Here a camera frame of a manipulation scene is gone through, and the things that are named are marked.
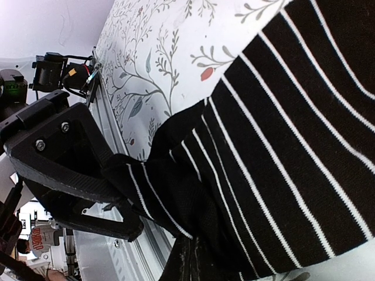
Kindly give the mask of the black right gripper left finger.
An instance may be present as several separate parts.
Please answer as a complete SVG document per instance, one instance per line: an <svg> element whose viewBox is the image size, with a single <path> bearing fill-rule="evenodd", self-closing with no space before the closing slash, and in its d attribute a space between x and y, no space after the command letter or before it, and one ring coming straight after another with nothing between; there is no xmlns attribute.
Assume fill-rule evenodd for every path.
<svg viewBox="0 0 375 281"><path fill-rule="evenodd" d="M81 216L95 203L124 206L139 218L102 175L113 152L91 112L83 103L69 105L68 96L56 90L32 104L1 100L1 151L62 227L97 229Z"/></svg>

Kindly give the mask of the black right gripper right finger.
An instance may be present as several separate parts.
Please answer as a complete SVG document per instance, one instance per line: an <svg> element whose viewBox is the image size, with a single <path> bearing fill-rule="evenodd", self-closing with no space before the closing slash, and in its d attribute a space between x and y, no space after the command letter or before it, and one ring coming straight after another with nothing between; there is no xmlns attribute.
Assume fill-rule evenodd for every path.
<svg viewBox="0 0 375 281"><path fill-rule="evenodd" d="M239 280L241 258L226 236L176 239L160 280Z"/></svg>

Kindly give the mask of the black white striped sock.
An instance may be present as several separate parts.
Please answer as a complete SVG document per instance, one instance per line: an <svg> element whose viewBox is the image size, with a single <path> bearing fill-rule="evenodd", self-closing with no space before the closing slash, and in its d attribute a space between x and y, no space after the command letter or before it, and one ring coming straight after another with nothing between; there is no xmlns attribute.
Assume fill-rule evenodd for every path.
<svg viewBox="0 0 375 281"><path fill-rule="evenodd" d="M147 161L102 173L176 238L162 280L257 280L371 241L374 2L291 2Z"/></svg>

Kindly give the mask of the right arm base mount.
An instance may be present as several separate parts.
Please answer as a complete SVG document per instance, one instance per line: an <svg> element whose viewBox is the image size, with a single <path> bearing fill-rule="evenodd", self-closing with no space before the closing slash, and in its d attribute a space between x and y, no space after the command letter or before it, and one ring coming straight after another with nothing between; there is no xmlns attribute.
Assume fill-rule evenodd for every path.
<svg viewBox="0 0 375 281"><path fill-rule="evenodd" d="M37 55L32 63L35 75L29 88L36 92L67 92L85 99L90 104L96 97L102 68L93 56L62 55L47 52Z"/></svg>

